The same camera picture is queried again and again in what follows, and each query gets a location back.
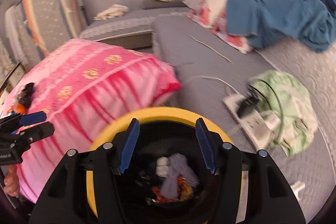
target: silver screw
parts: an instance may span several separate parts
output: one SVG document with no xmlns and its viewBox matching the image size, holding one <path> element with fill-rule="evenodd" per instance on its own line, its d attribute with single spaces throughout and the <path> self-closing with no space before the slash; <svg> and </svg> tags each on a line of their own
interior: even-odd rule
<svg viewBox="0 0 336 224">
<path fill-rule="evenodd" d="M 104 143 L 104 144 L 103 144 L 104 149 L 111 149 L 112 146 L 113 146 L 112 143 Z"/>
<path fill-rule="evenodd" d="M 72 156 L 74 156 L 76 154 L 76 150 L 75 149 L 70 149 L 68 152 L 67 152 L 67 155 L 69 156 L 69 157 L 72 157 Z"/>
<path fill-rule="evenodd" d="M 231 149 L 232 148 L 232 144 L 230 144 L 230 143 L 223 143 L 223 148 L 224 149 Z"/>
<path fill-rule="evenodd" d="M 259 150 L 259 155 L 262 156 L 262 157 L 266 157 L 268 155 L 267 151 L 265 150 Z"/>
</svg>

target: striped fabric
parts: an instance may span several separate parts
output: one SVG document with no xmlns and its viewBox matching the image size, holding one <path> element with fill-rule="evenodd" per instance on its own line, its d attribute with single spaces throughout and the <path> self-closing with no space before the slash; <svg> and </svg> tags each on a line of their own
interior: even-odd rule
<svg viewBox="0 0 336 224">
<path fill-rule="evenodd" d="M 22 0 L 15 14 L 30 68 L 87 26 L 77 0 Z"/>
<path fill-rule="evenodd" d="M 26 74 L 9 94 L 4 113 L 27 83 L 35 90 L 29 113 L 44 111 L 54 135 L 31 145 L 18 165 L 21 193 L 37 201 L 71 148 L 85 152 L 117 118 L 163 104 L 181 85 L 173 68 L 151 54 L 72 39 Z"/>
</svg>

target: pink blanket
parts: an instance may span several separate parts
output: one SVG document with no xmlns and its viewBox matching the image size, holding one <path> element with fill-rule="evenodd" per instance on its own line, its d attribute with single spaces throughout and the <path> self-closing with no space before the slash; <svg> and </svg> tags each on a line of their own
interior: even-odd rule
<svg viewBox="0 0 336 224">
<path fill-rule="evenodd" d="M 11 92 L 35 83 L 29 113 L 43 110 L 52 137 L 31 145 L 18 166 L 21 193 L 37 201 L 58 162 L 71 148 L 87 151 L 100 132 L 122 115 L 157 106 L 180 88 L 170 65 L 153 55 L 73 39 L 35 66 Z"/>
</svg>

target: human hand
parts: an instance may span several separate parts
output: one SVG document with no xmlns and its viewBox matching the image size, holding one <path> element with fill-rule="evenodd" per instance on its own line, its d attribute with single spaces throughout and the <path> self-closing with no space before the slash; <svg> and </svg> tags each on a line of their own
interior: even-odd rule
<svg viewBox="0 0 336 224">
<path fill-rule="evenodd" d="M 4 192 L 10 196 L 17 197 L 20 192 L 19 178 L 17 177 L 16 165 L 8 166 L 8 173 L 4 179 Z"/>
</svg>

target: power outlet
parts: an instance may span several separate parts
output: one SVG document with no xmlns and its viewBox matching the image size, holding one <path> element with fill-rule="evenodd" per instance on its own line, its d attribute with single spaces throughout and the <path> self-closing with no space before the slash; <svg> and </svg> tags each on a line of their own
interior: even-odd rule
<svg viewBox="0 0 336 224">
<path fill-rule="evenodd" d="M 236 93 L 225 97 L 223 102 L 236 121 L 241 125 L 254 148 L 257 151 L 265 149 L 273 140 L 274 134 L 256 110 L 253 110 L 250 115 L 244 116 L 242 119 L 238 117 L 236 112 L 239 108 L 239 103 L 244 99 L 245 97 L 243 95 Z"/>
</svg>

